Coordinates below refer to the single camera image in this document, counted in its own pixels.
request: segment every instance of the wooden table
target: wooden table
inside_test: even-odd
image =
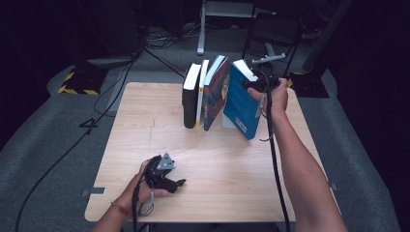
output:
[[[295,93],[288,92],[290,122],[322,165]],[[99,220],[140,164],[167,152],[176,168],[166,177],[187,181],[174,194],[158,197],[154,212],[139,221],[284,221],[270,144],[259,140],[268,137],[266,120],[261,118],[250,141],[236,129],[223,128],[221,113],[208,131],[186,129],[181,95],[181,84],[127,85],[94,184],[104,187],[105,194],[91,195],[86,219]],[[289,218],[294,221],[283,182],[282,189]]]

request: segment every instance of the table leg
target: table leg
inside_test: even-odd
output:
[[[206,1],[202,1],[202,9],[201,9],[201,31],[199,34],[198,40],[198,49],[196,53],[198,55],[203,55],[205,51],[205,14],[206,14]]]

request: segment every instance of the bracelet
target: bracelet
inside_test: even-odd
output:
[[[111,202],[111,206],[113,206],[115,210],[117,210],[117,211],[123,213],[123,214],[126,215],[126,216],[130,216],[130,215],[131,215],[131,213],[130,213],[129,210],[127,210],[126,208],[120,206],[120,205],[117,204],[116,202]]]

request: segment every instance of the wire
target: wire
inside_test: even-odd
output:
[[[147,217],[147,216],[151,215],[151,213],[154,211],[154,202],[155,202],[154,184],[151,182],[151,185],[152,185],[152,187],[151,187],[151,206],[147,211],[145,211],[144,213],[141,213],[142,207],[144,206],[144,203],[142,202],[141,205],[139,206],[139,210],[138,210],[138,215],[139,216]]]
[[[134,51],[134,52],[130,52],[130,53],[123,53],[123,52],[119,52],[117,49],[111,48],[111,46],[109,46],[104,40],[103,38],[100,36],[100,34],[98,33],[96,27],[94,26],[93,22],[91,21],[90,17],[88,16],[88,14],[85,12],[84,8],[81,6],[81,4],[79,3],[78,0],[75,0],[76,4],[78,5],[78,7],[80,8],[82,14],[85,16],[85,18],[87,19],[88,24],[90,25],[90,27],[93,29],[94,34],[96,35],[97,39],[105,46],[105,48],[109,51],[111,51],[114,54],[117,55],[122,55],[122,56],[127,56],[129,57],[128,60],[126,61],[117,61],[117,62],[110,62],[110,63],[105,63],[105,64],[93,64],[90,63],[91,65],[99,68],[99,69],[113,69],[113,68],[117,68],[117,67],[121,67],[127,64],[132,63],[135,59],[137,59],[137,57],[140,55],[140,53],[142,52],[142,46],[141,44],[138,46],[138,48]]]
[[[147,227],[148,223],[144,223],[141,228],[139,228],[139,230],[137,232],[141,232],[145,227]]]
[[[114,118],[114,117],[115,117],[115,115],[107,115],[107,114],[103,114],[103,112],[100,112],[100,111],[97,109],[97,103],[98,103],[98,101],[100,100],[100,98],[101,98],[103,95],[105,95],[106,93],[108,93],[108,91],[109,91],[110,89],[112,89],[118,82],[120,82],[120,80],[123,78],[123,73],[124,73],[124,70],[127,68],[127,66],[128,66],[128,65],[126,65],[126,66],[123,68],[123,70],[121,71],[120,78],[118,78],[117,81],[115,81],[111,86],[109,86],[109,88],[108,88],[107,90],[105,90],[105,91],[97,98],[96,102],[94,102],[94,111],[96,111],[97,113],[99,113],[99,114],[101,114],[101,115],[103,115],[103,116],[105,116],[105,117],[111,117],[111,118]]]
[[[283,198],[283,192],[281,189],[281,184],[280,184],[280,178],[279,178],[279,173],[278,173],[278,161],[277,161],[277,154],[275,150],[275,140],[274,140],[274,130],[273,130],[273,122],[272,122],[272,117],[271,117],[271,108],[272,108],[272,90],[273,90],[273,85],[274,82],[270,82],[269,78],[266,76],[266,74],[262,71],[259,71],[267,81],[267,88],[265,89],[265,93],[268,97],[268,105],[266,106],[266,120],[268,122],[268,134],[269,134],[269,142],[271,145],[271,152],[272,152],[272,163],[274,166],[274,172],[275,172],[275,180],[277,182],[277,188],[278,188],[278,195],[279,195],[279,200],[280,200],[280,206],[283,211],[283,216],[286,224],[286,231],[290,232],[290,222],[289,222],[289,216],[287,214],[286,210],[286,205],[284,202]]]
[[[124,87],[125,81],[127,79],[127,75],[130,71],[131,66],[133,65],[133,63],[135,62],[135,60],[132,61],[132,63],[128,66],[126,75],[124,77],[123,83],[121,85],[120,90]],[[17,215],[17,219],[15,221],[15,232],[18,231],[18,226],[20,223],[20,219],[21,219],[21,215],[22,212],[24,210],[25,205],[27,204],[30,196],[33,194],[34,190],[37,188],[37,186],[43,181],[43,179],[48,175],[48,173],[66,156],[70,153],[70,151],[72,151],[76,145],[78,145],[79,142],[81,142],[81,140],[90,133],[91,129],[102,119],[103,115],[106,114],[106,112],[108,112],[108,110],[111,108],[111,106],[115,103],[115,101],[118,99],[120,95],[120,91],[117,93],[117,96],[115,97],[114,101],[109,105],[109,107],[105,110],[105,112],[90,126],[90,128],[83,133],[77,140],[76,142],[63,154],[63,156],[61,156],[56,162],[54,162],[47,170],[46,172],[43,174],[43,176],[36,182],[36,184],[30,189],[30,191],[28,192],[28,194],[26,195],[26,197],[24,198],[23,203],[21,204],[21,207],[18,211],[18,215]]]
[[[149,40],[146,41],[147,42],[146,47],[149,47],[152,49],[169,48],[178,42],[185,42],[193,37],[198,37],[199,34],[190,35],[190,33],[193,32],[195,29],[197,29],[200,25],[201,23],[198,23],[195,26],[193,26],[191,29],[187,30],[187,32],[184,33],[184,36],[182,37],[182,39],[172,37],[172,36],[163,36],[162,32],[151,32],[150,35],[148,36]],[[159,44],[159,45],[152,44],[152,42],[158,42],[158,41],[162,41],[162,44]]]
[[[171,70],[173,70],[175,73],[177,73],[177,74],[180,75],[181,77],[185,78],[182,74],[180,74],[178,71],[176,71],[176,70],[175,70],[174,68],[172,68],[170,65],[166,64],[166,63],[163,61],[163,58],[161,58],[161,57],[159,57],[159,56],[153,54],[153,53],[152,53],[151,51],[149,51],[147,48],[144,48],[144,50],[145,50],[146,52],[148,52],[148,54],[152,55],[154,58],[156,58],[157,60],[159,60],[160,62],[162,62],[163,64],[165,64],[167,67],[169,67],[169,68],[170,68]]]
[[[151,166],[151,163],[154,161],[154,159],[150,159],[147,163],[147,165],[145,166],[144,170],[142,171],[141,175],[139,176],[139,180],[135,185],[135,188],[133,189],[133,193],[132,193],[132,227],[133,227],[133,231],[136,232],[136,203],[138,203],[139,198],[138,198],[138,194],[139,194],[139,187],[141,185],[141,183],[145,180],[142,179],[145,176],[145,172],[147,171],[147,168],[149,166]]]

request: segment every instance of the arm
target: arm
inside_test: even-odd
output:
[[[132,193],[133,189],[136,186],[136,183],[139,180],[145,166],[147,165],[148,160],[144,161],[139,168],[139,172],[133,176],[130,183],[127,185],[123,193],[114,201],[116,204],[120,205],[121,207],[125,208],[129,212],[132,211]],[[151,189],[148,187],[147,183],[143,181],[141,183],[141,187],[139,189],[139,201],[137,208],[143,202],[146,202],[150,199]],[[165,196],[168,194],[168,191],[165,189],[154,189],[155,196]],[[127,215],[118,211],[115,206],[110,206],[108,210],[106,210],[105,214],[100,218],[97,224],[94,226],[92,231],[120,231],[123,225],[123,222],[127,219]]]
[[[322,168],[305,147],[285,113],[286,79],[272,92],[271,117],[280,152],[283,180],[296,216],[296,231],[347,231]],[[249,88],[256,100],[262,94]]]

